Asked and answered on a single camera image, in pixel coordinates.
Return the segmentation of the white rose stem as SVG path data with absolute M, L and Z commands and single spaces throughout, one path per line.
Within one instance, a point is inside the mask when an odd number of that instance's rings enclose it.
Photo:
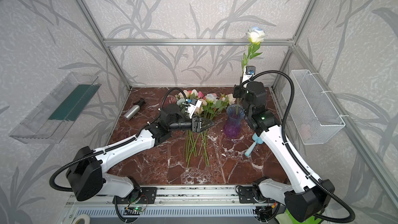
M 247 53 L 243 53 L 243 58 L 241 60 L 241 68 L 242 68 L 242 75 L 243 76 L 243 68 L 244 66 L 248 65 L 248 62 L 261 55 L 261 52 L 258 52 L 261 42 L 264 41 L 265 39 L 265 32 L 258 28 L 258 27 L 252 27 L 250 28 L 247 33 L 246 33 L 248 40 L 250 44 L 248 44 L 248 51 Z

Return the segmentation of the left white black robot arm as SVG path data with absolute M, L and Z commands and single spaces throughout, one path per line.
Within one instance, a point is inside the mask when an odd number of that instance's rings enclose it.
M 77 201 L 86 201 L 94 196 L 136 196 L 140 193 L 139 184 L 132 178 L 109 174 L 113 166 L 162 144 L 174 131 L 201 133 L 214 124 L 197 115 L 187 117 L 178 105 L 169 104 L 161 109 L 157 120 L 143 127 L 138 134 L 109 146 L 94 150 L 86 146 L 79 150 L 75 156 L 78 163 L 67 170 L 67 180 Z

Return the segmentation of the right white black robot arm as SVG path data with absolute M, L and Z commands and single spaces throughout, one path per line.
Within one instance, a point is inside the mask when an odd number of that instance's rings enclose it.
M 304 222 L 325 209 L 331 197 L 322 191 L 325 187 L 334 192 L 328 179 L 321 179 L 303 160 L 291 142 L 282 135 L 282 125 L 275 115 L 267 110 L 267 93 L 261 82 L 249 82 L 234 86 L 233 96 L 241 99 L 245 120 L 254 130 L 254 143 L 246 151 L 249 155 L 257 144 L 266 144 L 289 179 L 289 184 L 262 177 L 253 183 L 252 193 L 259 202 L 275 200 L 287 207 L 293 218 Z

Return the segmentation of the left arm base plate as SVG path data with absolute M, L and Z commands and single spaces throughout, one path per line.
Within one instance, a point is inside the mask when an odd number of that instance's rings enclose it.
M 116 197 L 113 203 L 117 204 L 154 204 L 157 196 L 157 187 L 134 188 L 126 197 Z

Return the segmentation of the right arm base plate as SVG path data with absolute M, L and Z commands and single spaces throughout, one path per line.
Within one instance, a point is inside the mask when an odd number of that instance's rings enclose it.
M 235 192 L 239 197 L 239 202 L 241 204 L 248 203 L 264 203 L 264 201 L 259 201 L 256 199 L 252 186 L 241 186 L 238 185 L 235 187 Z

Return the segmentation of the purple blue glass vase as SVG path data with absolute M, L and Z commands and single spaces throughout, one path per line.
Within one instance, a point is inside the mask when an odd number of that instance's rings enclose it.
M 232 104 L 227 108 L 227 115 L 223 131 L 228 138 L 235 139 L 241 131 L 241 121 L 245 116 L 244 109 L 239 104 Z

